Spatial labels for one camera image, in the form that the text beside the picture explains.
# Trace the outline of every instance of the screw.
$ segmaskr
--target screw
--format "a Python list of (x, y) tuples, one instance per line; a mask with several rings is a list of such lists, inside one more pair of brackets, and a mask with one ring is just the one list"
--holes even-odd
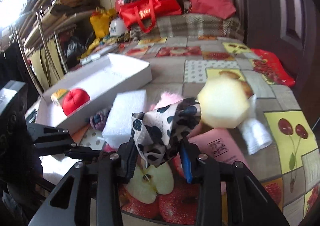
[(83, 163), (82, 162), (76, 162), (75, 163), (75, 168), (81, 168), (83, 167)]
[(110, 155), (110, 159), (111, 160), (116, 160), (118, 158), (119, 158), (119, 155), (117, 153), (113, 153), (113, 154)]
[(235, 161), (235, 166), (236, 166), (237, 168), (242, 168), (242, 167), (243, 167), (243, 163), (240, 162), (240, 161)]
[(206, 154), (200, 154), (200, 155), (198, 156), (198, 158), (199, 158), (200, 160), (206, 160), (206, 159), (208, 158), (208, 156), (207, 156)]

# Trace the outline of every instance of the cow print fabric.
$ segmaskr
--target cow print fabric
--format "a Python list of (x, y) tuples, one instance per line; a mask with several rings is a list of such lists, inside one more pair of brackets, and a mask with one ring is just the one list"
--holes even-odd
[(201, 108), (196, 98), (146, 113), (132, 114), (131, 136), (146, 165), (159, 166), (175, 157), (180, 141), (200, 122)]

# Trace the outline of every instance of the plaid blanket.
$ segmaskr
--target plaid blanket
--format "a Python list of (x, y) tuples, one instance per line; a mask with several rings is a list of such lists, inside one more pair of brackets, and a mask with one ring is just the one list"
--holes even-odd
[[(150, 19), (143, 20), (149, 26)], [(130, 38), (135, 40), (150, 39), (152, 37), (176, 36), (220, 36), (243, 41), (244, 30), (238, 17), (226, 20), (206, 14), (170, 15), (157, 18), (156, 26), (149, 33), (141, 31), (138, 24), (131, 26)]]

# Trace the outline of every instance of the cardboard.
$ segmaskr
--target cardboard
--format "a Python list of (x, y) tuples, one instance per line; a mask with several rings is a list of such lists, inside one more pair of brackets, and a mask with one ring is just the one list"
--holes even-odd
[[(120, 92), (141, 88), (152, 80), (148, 62), (121, 54), (109, 53), (99, 60), (65, 75), (41, 97), (36, 123), (68, 129), (70, 135), (86, 125), (85, 119), (97, 111), (111, 107)], [(58, 89), (82, 88), (91, 101), (68, 117), (51, 101)]]

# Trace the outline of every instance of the metal rack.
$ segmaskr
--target metal rack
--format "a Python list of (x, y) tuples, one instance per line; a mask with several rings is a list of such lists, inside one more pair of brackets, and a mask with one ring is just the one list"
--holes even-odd
[[(42, 23), (41, 23), (41, 15), (43, 15), (42, 8), (39, 9), (39, 10), (31, 10), (29, 12), (21, 14), (17, 20), (21, 19), (24, 16), (30, 15), (30, 14), (36, 14), (41, 40), (42, 40), (42, 43), (44, 45), (45, 55), (46, 55), (46, 57), (48, 59), (48, 62), (50, 64), (51, 68), (53, 69), (53, 73), (54, 73), (56, 79), (59, 80), (60, 78), (59, 78), (58, 72), (57, 72), (57, 70), (56, 70), (56, 68), (55, 68), (55, 66), (53, 64), (53, 61), (52, 61), (52, 58), (51, 58), (51, 55), (50, 55), (50, 52), (49, 52), (49, 49), (48, 49), (48, 45), (47, 45), (47, 42), (46, 42), (45, 36), (44, 36), (44, 31), (43, 31), (43, 27), (42, 27)], [(34, 72), (32, 71), (30, 65), (28, 64), (28, 60), (27, 60), (27, 56), (31, 55), (32, 51), (28, 52), (26, 54), (26, 52), (24, 50), (24, 46), (23, 46), (22, 40), (21, 40), (19, 28), (17, 27), (17, 25), (15, 23), (13, 23), (11, 25), (11, 28), (12, 28), (12, 34), (13, 34), (13, 30), (14, 30), (15, 35), (17, 36), (16, 37), (17, 38), (17, 42), (19, 44), (20, 52), (21, 52), (23, 61), (25, 63), (25, 66), (27, 68), (28, 74), (29, 74), (34, 86), (36, 87), (36, 90), (38, 91), (39, 95), (41, 96), (43, 94), (43, 92), (44, 92), (44, 89), (42, 88), (41, 84), (37, 80), (37, 78), (36, 78)], [(67, 73), (68, 72), (68, 67), (67, 67), (67, 65), (65, 63), (65, 60), (64, 60), (64, 57), (63, 57), (63, 52), (62, 52), (62, 49), (61, 49), (61, 46), (60, 46), (59, 37), (58, 37), (57, 32), (54, 32), (54, 39), (55, 39), (55, 43), (56, 43), (56, 46), (57, 46), (57, 51), (58, 51), (58, 54), (59, 54), (59, 57), (60, 57), (61, 65), (63, 66), (63, 69), (64, 69), (65, 73)]]

